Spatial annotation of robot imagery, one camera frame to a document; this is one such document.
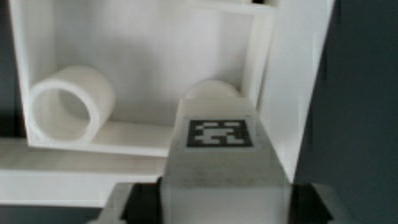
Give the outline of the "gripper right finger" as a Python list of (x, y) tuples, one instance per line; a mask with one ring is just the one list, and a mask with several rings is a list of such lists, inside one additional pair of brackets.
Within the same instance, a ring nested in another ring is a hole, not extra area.
[(336, 191), (320, 183), (293, 185), (290, 224), (356, 224)]

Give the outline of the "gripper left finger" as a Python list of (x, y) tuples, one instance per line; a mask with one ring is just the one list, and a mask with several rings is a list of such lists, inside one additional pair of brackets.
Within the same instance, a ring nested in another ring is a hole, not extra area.
[(116, 185), (98, 216), (98, 224), (164, 224), (157, 183)]

